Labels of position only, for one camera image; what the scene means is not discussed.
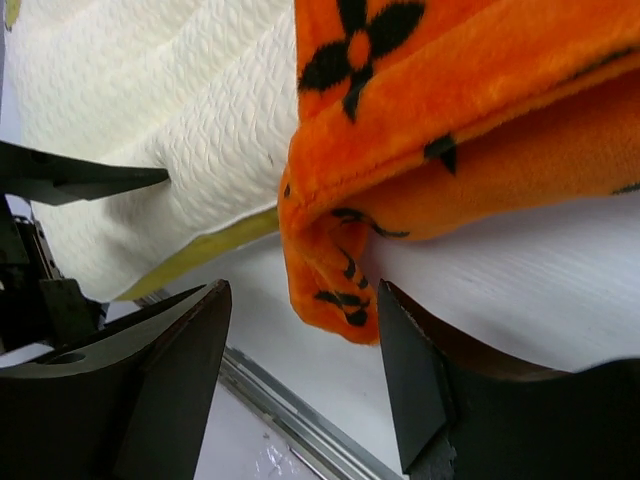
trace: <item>white textured fabric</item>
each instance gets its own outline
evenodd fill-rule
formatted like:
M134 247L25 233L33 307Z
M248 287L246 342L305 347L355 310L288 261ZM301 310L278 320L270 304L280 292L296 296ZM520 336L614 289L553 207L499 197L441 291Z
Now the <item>white textured fabric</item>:
M171 182L34 205L61 271L108 301L201 234L273 208L297 126L291 0L22 0L23 143Z

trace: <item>white surface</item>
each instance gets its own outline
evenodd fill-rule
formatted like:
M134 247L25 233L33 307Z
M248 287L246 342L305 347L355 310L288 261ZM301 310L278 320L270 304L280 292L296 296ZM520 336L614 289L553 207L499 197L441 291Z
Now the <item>white surface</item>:
M640 355L640 194L503 215L422 243L373 238L365 270L506 352L577 370ZM169 290L231 282L229 343L400 473L380 351L302 324L278 237Z
M198 235L275 206L297 125L291 0L23 0L6 43L24 144L169 170L34 204L85 295L117 298Z
M222 386L213 398L194 480L319 480Z

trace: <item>orange fabric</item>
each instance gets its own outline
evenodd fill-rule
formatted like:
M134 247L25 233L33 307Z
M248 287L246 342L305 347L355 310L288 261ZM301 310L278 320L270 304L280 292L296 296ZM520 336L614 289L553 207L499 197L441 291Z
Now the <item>orange fabric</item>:
M640 188L637 0L295 5L300 126L278 208L303 321L377 341L357 266L371 230L423 240Z

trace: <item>black flower pattern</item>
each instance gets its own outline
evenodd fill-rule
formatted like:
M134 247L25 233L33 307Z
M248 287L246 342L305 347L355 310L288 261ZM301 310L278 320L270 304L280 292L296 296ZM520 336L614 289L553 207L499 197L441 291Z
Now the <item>black flower pattern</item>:
M373 229L373 231L381 237L405 238L410 235L410 232L393 232L390 230L385 230L380 225L378 225L378 223L369 215L366 215L361 211L355 210L353 208L336 208L331 212L331 214L341 220L340 225L347 225L349 223L364 223L365 225L369 225Z
M632 183L631 185L627 185L626 187L619 188L615 190L612 195L624 195L625 193L637 192L640 190L640 182Z
M336 0L345 38L321 46L304 67L300 90L323 92L349 79L349 92L343 99L344 111L355 122L360 94L374 75L374 61L402 45L416 29L425 11L422 1L390 3L367 21L366 0ZM368 47L366 59L353 65L349 52L356 41Z
M458 167L458 152L456 141L451 135L445 135L424 147L425 160L439 158L451 175L456 174Z
M348 265L342 272L347 280L355 282L356 272L358 270L355 260L345 250L340 249L346 257ZM365 276L356 284L360 290L364 290L369 286ZM322 290L315 295L316 300L327 302L338 307L345 316L347 323L354 327L363 327L367 323L367 307L371 305L371 301L360 298L358 295L343 292L329 292Z

